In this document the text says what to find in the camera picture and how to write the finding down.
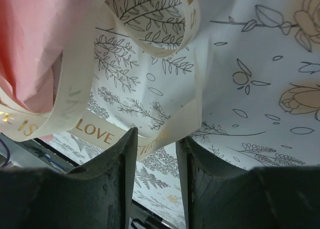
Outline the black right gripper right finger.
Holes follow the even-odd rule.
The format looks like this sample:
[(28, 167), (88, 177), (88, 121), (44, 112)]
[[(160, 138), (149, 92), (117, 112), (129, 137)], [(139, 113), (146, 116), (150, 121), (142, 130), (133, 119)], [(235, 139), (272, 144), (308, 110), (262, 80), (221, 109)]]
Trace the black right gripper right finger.
[(317, 229), (317, 166), (244, 170), (210, 153), (190, 137), (176, 143), (188, 229)]

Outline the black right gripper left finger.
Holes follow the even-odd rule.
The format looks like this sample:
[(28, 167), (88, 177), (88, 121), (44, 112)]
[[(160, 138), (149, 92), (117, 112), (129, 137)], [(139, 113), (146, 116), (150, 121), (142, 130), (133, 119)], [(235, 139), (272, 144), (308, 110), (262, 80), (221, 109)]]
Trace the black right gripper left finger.
[(138, 130), (68, 173), (47, 168), (0, 172), (3, 229), (126, 229), (129, 226)]

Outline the cream ribbon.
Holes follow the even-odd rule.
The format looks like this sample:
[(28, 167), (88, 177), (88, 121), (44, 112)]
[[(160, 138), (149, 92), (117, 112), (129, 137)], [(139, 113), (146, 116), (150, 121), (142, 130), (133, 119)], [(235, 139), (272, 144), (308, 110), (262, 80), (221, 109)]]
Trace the cream ribbon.
[[(57, 94), (52, 111), (32, 113), (0, 93), (0, 131), (10, 139), (23, 142), (59, 132), (70, 134), (107, 150), (125, 131), (86, 109), (93, 82), (94, 25), (106, 0), (93, 0), (86, 17), (63, 50)], [(139, 137), (135, 160), (179, 141), (201, 127), (202, 74), (194, 66), (195, 97), (173, 114), (152, 137)]]

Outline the pink wrapping paper sheet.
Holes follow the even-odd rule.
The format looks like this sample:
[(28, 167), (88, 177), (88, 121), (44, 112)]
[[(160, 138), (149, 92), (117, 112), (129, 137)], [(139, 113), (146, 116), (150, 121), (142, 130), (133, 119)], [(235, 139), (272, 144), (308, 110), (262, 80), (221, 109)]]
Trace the pink wrapping paper sheet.
[(93, 0), (0, 0), (0, 92), (34, 114), (52, 111), (63, 51)]

